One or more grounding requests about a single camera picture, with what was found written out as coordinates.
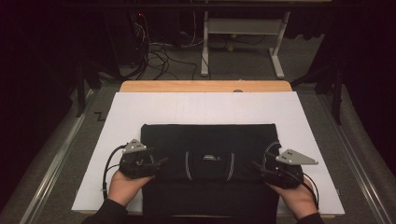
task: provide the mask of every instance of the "desk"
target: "desk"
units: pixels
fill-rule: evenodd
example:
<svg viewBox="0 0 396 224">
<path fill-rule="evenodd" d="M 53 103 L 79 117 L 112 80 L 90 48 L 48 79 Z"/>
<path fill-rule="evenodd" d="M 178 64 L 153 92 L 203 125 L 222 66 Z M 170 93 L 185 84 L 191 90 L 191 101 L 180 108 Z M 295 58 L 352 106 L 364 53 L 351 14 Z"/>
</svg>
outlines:
<svg viewBox="0 0 396 224">
<path fill-rule="evenodd" d="M 103 202 L 102 175 L 111 151 L 140 139 L 143 124 L 257 124 L 275 123 L 282 150 L 293 148 L 319 162 L 303 166 L 317 183 L 324 217 L 343 215 L 326 164 L 306 120 L 296 92 L 286 81 L 128 81 L 114 98 L 104 129 L 92 154 L 72 210 L 97 211 Z M 120 161 L 114 156 L 110 165 Z M 107 175 L 107 183 L 115 169 Z M 127 207 L 142 213 L 139 192 Z M 280 200 L 279 216 L 290 216 Z"/>
<path fill-rule="evenodd" d="M 332 0 L 295 0 L 292 2 L 331 2 Z M 230 0 L 217 0 L 216 2 L 230 2 Z M 290 0 L 232 0 L 231 2 L 291 2 Z M 285 78 L 277 56 L 280 44 L 288 25 L 290 12 L 286 11 L 279 20 L 240 20 L 240 19 L 210 19 L 209 13 L 205 12 L 204 23 L 204 47 L 202 50 L 201 76 L 209 74 L 209 49 L 207 40 L 209 34 L 242 34 L 242 35 L 276 35 L 276 43 L 273 48 L 268 49 L 276 77 Z"/>
</svg>

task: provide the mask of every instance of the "white board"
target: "white board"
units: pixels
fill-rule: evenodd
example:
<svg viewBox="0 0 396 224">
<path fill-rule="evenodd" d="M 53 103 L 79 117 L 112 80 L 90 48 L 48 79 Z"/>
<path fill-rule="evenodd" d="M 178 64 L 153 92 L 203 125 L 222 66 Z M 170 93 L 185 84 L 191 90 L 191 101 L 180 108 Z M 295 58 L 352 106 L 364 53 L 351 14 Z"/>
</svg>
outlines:
<svg viewBox="0 0 396 224">
<path fill-rule="evenodd" d="M 326 164 L 309 127 L 296 92 L 118 92 L 114 98 L 72 210 L 95 212 L 103 202 L 102 178 L 106 161 L 114 148 L 133 138 L 140 140 L 143 124 L 267 124 L 276 125 L 279 150 L 291 148 L 318 161 L 303 170 L 318 186 L 322 215 L 343 215 Z M 121 152 L 110 163 L 118 164 Z M 117 168 L 107 174 L 107 183 Z M 142 194 L 127 210 L 142 213 Z M 280 200 L 279 215 L 290 214 Z"/>
</svg>

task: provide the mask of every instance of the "black fabric bag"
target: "black fabric bag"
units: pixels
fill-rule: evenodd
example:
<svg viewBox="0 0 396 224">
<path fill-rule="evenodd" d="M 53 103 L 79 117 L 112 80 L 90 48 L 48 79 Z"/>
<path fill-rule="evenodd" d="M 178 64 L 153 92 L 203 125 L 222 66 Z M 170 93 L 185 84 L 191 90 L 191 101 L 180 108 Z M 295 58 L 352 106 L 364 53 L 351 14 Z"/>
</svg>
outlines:
<svg viewBox="0 0 396 224">
<path fill-rule="evenodd" d="M 252 161 L 278 155 L 275 124 L 144 125 L 141 142 L 168 157 L 143 187 L 145 216 L 265 217 L 276 223 L 278 195 Z"/>
</svg>

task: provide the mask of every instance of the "person's right hand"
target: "person's right hand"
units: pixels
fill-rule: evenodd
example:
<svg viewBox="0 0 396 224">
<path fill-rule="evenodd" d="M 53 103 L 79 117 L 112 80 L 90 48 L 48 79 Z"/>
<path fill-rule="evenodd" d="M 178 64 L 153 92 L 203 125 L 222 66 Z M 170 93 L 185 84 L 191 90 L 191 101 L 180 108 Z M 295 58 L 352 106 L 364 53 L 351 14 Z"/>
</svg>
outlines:
<svg viewBox="0 0 396 224">
<path fill-rule="evenodd" d="M 312 184 L 307 179 L 304 179 L 304 182 L 312 188 Z M 297 220 L 318 212 L 313 195 L 303 185 L 296 189 L 282 189 L 274 185 L 267 185 L 282 197 L 283 202 L 285 202 Z"/>
<path fill-rule="evenodd" d="M 122 172 L 116 171 L 111 178 L 107 198 L 126 207 L 137 192 L 152 178 L 153 176 L 131 179 Z"/>
</svg>

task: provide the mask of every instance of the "sleeve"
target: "sleeve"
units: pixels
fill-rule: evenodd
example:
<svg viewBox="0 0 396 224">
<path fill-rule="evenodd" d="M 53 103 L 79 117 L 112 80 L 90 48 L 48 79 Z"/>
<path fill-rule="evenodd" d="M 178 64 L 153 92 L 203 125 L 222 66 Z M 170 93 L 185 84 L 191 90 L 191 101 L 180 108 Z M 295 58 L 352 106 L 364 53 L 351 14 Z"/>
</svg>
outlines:
<svg viewBox="0 0 396 224">
<path fill-rule="evenodd" d="M 301 218 L 300 220 L 297 221 L 296 224 L 324 224 L 324 222 L 320 214 L 315 213 L 307 217 Z"/>
<path fill-rule="evenodd" d="M 124 206 L 106 199 L 96 214 L 85 218 L 81 224 L 121 224 L 127 214 Z"/>
</svg>

